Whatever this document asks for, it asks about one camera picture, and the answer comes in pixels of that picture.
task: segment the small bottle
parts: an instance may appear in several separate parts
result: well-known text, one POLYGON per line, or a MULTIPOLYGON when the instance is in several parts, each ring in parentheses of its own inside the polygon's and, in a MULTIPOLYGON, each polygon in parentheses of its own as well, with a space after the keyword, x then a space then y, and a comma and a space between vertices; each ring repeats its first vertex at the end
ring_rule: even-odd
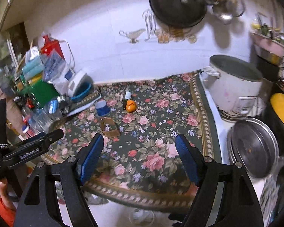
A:
POLYGON ((125 97, 122 100, 122 102, 123 102, 123 110, 126 110, 127 101, 131 99, 131 96, 132 96, 131 92, 126 91, 125 97))
POLYGON ((29 126, 22 126, 22 131, 28 136, 28 138, 35 136, 35 133, 32 131, 32 129, 30 129, 29 126))

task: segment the orange sleeve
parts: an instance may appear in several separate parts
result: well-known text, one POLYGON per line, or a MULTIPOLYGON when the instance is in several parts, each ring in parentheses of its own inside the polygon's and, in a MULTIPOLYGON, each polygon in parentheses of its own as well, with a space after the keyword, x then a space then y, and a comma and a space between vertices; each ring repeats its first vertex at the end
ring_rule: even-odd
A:
POLYGON ((13 227, 16 212, 7 208, 0 197, 0 216, 8 224, 8 226, 13 227))

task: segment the blue gripper pad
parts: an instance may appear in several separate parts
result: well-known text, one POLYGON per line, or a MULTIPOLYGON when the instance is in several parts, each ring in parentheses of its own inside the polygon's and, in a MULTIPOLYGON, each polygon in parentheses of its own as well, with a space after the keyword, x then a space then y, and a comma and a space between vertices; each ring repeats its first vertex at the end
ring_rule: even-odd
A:
POLYGON ((91 178, 103 150, 103 146, 103 136, 96 134, 88 146, 81 148, 77 154, 76 170, 81 186, 91 178))
POLYGON ((200 186, 205 174, 201 152, 190 145, 183 134, 176 137, 176 149, 185 168, 187 176, 196 186, 200 186))

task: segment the blue bowl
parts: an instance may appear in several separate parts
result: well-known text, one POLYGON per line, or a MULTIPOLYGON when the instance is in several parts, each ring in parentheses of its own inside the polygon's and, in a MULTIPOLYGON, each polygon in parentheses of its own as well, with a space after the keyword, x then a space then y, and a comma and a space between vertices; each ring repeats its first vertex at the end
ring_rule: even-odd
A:
POLYGON ((76 91, 74 96, 71 98, 73 102, 80 102, 82 101, 88 94, 89 91, 91 90, 91 83, 89 82, 84 82, 79 89, 76 91))

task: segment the person's arm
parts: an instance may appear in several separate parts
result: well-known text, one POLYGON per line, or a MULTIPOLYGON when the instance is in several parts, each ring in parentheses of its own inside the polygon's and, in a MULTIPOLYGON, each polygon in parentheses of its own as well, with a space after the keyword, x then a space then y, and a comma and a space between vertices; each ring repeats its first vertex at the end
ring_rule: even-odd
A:
POLYGON ((8 181, 6 178, 0 179, 0 197, 2 203, 12 211, 16 211, 15 206, 13 205, 12 201, 9 199, 7 193, 8 181))

